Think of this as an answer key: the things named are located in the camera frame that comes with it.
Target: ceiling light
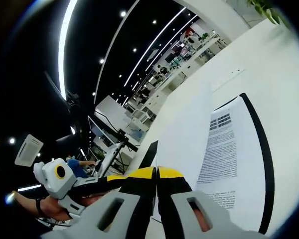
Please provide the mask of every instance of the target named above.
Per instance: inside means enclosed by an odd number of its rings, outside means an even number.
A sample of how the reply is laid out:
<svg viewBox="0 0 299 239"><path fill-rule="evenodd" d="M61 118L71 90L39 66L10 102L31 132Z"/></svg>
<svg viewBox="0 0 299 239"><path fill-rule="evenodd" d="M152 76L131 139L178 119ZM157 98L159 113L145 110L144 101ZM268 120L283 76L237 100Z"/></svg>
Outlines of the ceiling light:
<svg viewBox="0 0 299 239"><path fill-rule="evenodd" d="M156 40L159 38L159 36L165 31L166 28L168 28L168 26L185 10L186 8L184 7L182 10L179 11L178 14L176 14L170 21L169 23L159 32L159 34L155 37L155 39L151 42L151 44L148 46L148 48L146 49L146 51L143 53L143 55L141 56L141 58L139 59L139 61L137 62L136 66L134 67L133 71L130 73L130 76L128 77L128 79L126 80L124 87L128 84L130 78L132 77L134 71L136 70L136 68L139 66L140 62L143 60L143 58L145 57L145 55L147 54L147 52L150 50L151 46L153 46L153 44L156 42Z"/></svg>
<svg viewBox="0 0 299 239"><path fill-rule="evenodd" d="M30 187L26 187L26 188L19 188L18 189L18 192L23 192L23 191L27 191L27 190L31 190L31 189L34 189L34 188L39 188L41 187L42 184L38 184L38 185L34 185L34 186L30 186Z"/></svg>
<svg viewBox="0 0 299 239"><path fill-rule="evenodd" d="M195 15L191 20L189 20L172 38L171 40L169 40L168 43L166 43L165 47L162 48L162 50L154 57L154 59L152 60L152 62L149 64L149 66L145 69L145 71L147 71L150 66L153 64L153 62L157 59L157 57L162 53L162 51L164 51L164 49L168 46L168 44L173 41L173 39L180 33L180 31L182 31L191 21L194 20L194 18L197 17L197 15Z"/></svg>
<svg viewBox="0 0 299 239"><path fill-rule="evenodd" d="M75 134L75 129L72 126L70 126L70 128L71 128L72 134Z"/></svg>
<svg viewBox="0 0 299 239"><path fill-rule="evenodd" d="M125 105L125 103L126 103L126 101L128 100L128 98L129 98L129 97L126 97L126 99L125 99L125 101L124 101L124 103L123 103L123 106Z"/></svg>
<svg viewBox="0 0 299 239"><path fill-rule="evenodd" d="M83 155L83 157L85 157L85 154L83 152L83 149L80 148L81 154Z"/></svg>
<svg viewBox="0 0 299 239"><path fill-rule="evenodd" d="M121 17L125 17L126 11L121 11L120 15L121 15Z"/></svg>
<svg viewBox="0 0 299 239"><path fill-rule="evenodd" d="M15 143L15 138L10 138L10 139L9 139L9 143L10 143L10 144L14 144L14 143Z"/></svg>
<svg viewBox="0 0 299 239"><path fill-rule="evenodd" d="M65 39L68 31L71 15L73 13L75 4L77 0L70 0L68 8L66 9L62 26L60 32L60 41L59 41L59 53L58 53L58 72L59 72L59 84L61 96L66 100L66 91L64 83L64 49L65 49Z"/></svg>
<svg viewBox="0 0 299 239"><path fill-rule="evenodd" d="M135 89L135 87L138 85L138 83L139 83L138 81L135 83L135 85L134 85L132 91Z"/></svg>

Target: yellow stripe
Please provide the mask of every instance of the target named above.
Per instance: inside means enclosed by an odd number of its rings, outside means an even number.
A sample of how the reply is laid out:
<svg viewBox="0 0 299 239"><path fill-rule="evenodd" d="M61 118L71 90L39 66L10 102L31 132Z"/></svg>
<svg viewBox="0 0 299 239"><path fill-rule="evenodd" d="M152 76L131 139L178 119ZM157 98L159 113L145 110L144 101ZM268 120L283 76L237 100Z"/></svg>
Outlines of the yellow stripe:
<svg viewBox="0 0 299 239"><path fill-rule="evenodd" d="M129 175L131 178L149 178L151 179L154 167L141 168Z"/></svg>
<svg viewBox="0 0 299 239"><path fill-rule="evenodd" d="M124 176L119 176L119 175L110 175L107 176L107 181L111 181L111 180L115 180L115 179L126 179L126 177Z"/></svg>
<svg viewBox="0 0 299 239"><path fill-rule="evenodd" d="M172 168L165 168L162 166L158 167L159 169L159 177L160 178L178 178L184 177L180 172Z"/></svg>
<svg viewBox="0 0 299 239"><path fill-rule="evenodd" d="M59 174L58 174L58 167L62 167L62 165L61 164L58 164L58 165L56 165L55 166L55 168L54 168L54 172L55 172L55 175L59 178L59 179L63 179L64 177L60 177L59 176Z"/></svg>

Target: recessed light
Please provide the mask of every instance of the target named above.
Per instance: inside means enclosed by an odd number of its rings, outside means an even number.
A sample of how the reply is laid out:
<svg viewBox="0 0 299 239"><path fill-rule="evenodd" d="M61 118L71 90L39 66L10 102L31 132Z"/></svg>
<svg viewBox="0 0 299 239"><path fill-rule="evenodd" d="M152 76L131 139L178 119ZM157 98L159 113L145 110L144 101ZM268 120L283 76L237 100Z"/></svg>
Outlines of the recessed light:
<svg viewBox="0 0 299 239"><path fill-rule="evenodd" d="M15 138L10 138L10 139L9 139L9 143L10 143L10 144L14 144L14 143L15 143Z"/></svg>

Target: ceiling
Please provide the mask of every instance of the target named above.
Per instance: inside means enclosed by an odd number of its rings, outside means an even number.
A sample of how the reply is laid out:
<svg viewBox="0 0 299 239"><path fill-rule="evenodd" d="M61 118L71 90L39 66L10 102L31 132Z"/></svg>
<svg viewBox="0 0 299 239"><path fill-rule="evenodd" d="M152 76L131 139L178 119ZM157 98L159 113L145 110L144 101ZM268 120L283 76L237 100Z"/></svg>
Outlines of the ceiling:
<svg viewBox="0 0 299 239"><path fill-rule="evenodd" d="M47 72L59 87L58 44L68 0L48 0L47 4L28 15L32 1L0 0L0 173L14 177L16 186L35 183L31 168L14 165L16 145L27 133L45 143L38 160L64 157L78 147L87 148L89 129L86 116L69 116L59 95L47 80ZM91 112L97 79L110 42L134 0L78 0L72 14L65 45L64 74L66 90L77 94ZM194 15L185 10L160 36L132 75L124 83L148 46L166 24L182 9L172 0L141 0L123 25L111 49L96 97L98 104L115 93L119 103L131 97L134 85L143 78L152 50L161 49ZM52 146L57 139L71 134L74 121L81 122L80 139L63 151Z"/></svg>

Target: desk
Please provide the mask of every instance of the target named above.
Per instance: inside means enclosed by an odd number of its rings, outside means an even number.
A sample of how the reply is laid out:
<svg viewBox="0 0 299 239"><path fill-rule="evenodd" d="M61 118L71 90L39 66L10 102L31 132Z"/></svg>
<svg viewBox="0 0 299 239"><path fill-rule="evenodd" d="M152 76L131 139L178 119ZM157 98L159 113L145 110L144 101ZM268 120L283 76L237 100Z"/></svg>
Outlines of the desk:
<svg viewBox="0 0 299 239"><path fill-rule="evenodd" d="M167 96L173 91L169 88L169 85L174 84L173 87L177 88L184 81L184 75L188 74L187 71L189 67L198 70L198 68L201 66L196 62L198 57L209 47L215 44L219 39L219 37L210 39L202 48L200 48L194 55L192 55L192 57L188 61L184 62L180 68L172 72L172 74L157 87L154 94L151 95L151 97L143 104L141 110L147 107L157 115L160 108L167 99Z"/></svg>
<svg viewBox="0 0 299 239"><path fill-rule="evenodd" d="M233 41L168 96L129 172L138 168L149 145L159 139L177 105L197 92L199 81L210 81L214 109L245 92L257 112L275 172L274 208L267 232L271 236L299 203L298 40L284 26L266 19Z"/></svg>

